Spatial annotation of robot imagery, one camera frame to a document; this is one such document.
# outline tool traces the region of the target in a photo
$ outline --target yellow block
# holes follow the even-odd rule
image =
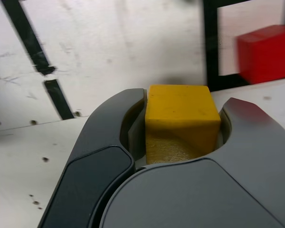
[[[152,85],[145,116],[147,163],[176,162],[215,148],[220,117],[200,85]]]

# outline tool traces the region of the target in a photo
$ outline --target red cube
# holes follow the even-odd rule
[[[251,84],[285,78],[285,25],[237,37],[240,75]]]

